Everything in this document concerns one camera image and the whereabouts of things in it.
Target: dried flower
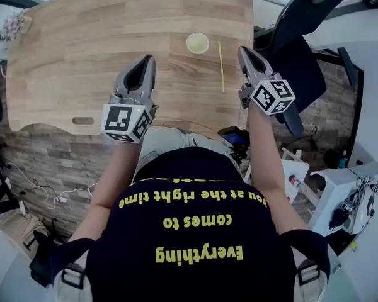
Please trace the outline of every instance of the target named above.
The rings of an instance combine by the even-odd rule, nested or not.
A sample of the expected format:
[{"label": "dried flower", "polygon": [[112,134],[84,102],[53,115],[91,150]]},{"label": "dried flower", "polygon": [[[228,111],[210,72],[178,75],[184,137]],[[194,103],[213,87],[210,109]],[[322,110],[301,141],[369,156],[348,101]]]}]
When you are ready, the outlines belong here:
[{"label": "dried flower", "polygon": [[12,16],[4,19],[3,29],[0,37],[6,42],[14,40],[17,37],[17,32],[24,25],[26,9],[22,9],[19,13],[13,13]]}]

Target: wooden table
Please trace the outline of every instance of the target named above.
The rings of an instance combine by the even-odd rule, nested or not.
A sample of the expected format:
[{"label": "wooden table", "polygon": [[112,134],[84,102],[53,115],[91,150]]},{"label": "wooden table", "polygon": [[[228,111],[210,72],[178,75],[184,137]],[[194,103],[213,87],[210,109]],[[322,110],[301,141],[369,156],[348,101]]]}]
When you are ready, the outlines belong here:
[{"label": "wooden table", "polygon": [[[29,32],[9,46],[12,130],[46,123],[73,134],[100,134],[102,106],[118,72],[147,53],[157,62],[155,125],[210,137],[220,128],[244,127],[237,49],[253,45],[252,0],[50,0],[26,15],[33,19]],[[203,55],[186,47],[193,32],[210,40]]]}]

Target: yellow cup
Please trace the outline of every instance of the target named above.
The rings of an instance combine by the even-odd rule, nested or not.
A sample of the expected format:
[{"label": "yellow cup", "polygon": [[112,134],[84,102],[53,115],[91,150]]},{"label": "yellow cup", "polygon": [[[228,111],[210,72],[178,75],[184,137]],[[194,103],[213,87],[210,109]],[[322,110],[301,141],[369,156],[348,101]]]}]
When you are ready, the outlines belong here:
[{"label": "yellow cup", "polygon": [[192,33],[186,39],[186,46],[191,53],[201,54],[209,49],[209,39],[203,33]]}]

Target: leg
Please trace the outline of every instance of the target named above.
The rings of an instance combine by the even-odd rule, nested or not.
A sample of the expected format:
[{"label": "leg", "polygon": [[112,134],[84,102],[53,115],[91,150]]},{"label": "leg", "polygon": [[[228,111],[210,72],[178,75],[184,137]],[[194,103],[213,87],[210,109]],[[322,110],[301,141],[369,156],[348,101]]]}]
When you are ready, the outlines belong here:
[{"label": "leg", "polygon": [[237,171],[239,172],[239,174],[242,175],[241,169],[239,168],[238,164],[235,162],[235,160],[231,156],[231,154],[234,151],[232,151],[228,147],[228,145],[225,143],[225,141],[219,142],[219,141],[216,141],[216,140],[206,138],[205,136],[200,135],[200,134],[196,134],[196,133],[191,133],[190,135],[193,137],[193,141],[194,141],[196,146],[206,148],[208,150],[217,152],[218,154],[222,154],[222,155],[225,155],[226,157],[228,157],[231,160],[232,164],[234,164],[234,166],[237,169]]},{"label": "leg", "polygon": [[151,127],[144,136],[136,173],[150,161],[168,151],[194,146],[192,137],[176,128]]}]

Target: chopstick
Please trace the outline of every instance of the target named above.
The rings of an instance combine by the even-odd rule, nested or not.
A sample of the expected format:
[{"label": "chopstick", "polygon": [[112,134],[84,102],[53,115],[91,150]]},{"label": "chopstick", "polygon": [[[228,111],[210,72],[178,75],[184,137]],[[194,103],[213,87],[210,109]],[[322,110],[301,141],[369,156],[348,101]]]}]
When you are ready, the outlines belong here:
[{"label": "chopstick", "polygon": [[220,40],[218,42],[219,42],[219,54],[220,54],[222,92],[225,93],[226,92],[226,86],[224,84],[224,70],[222,68],[222,56],[221,56],[221,44],[220,44]]}]

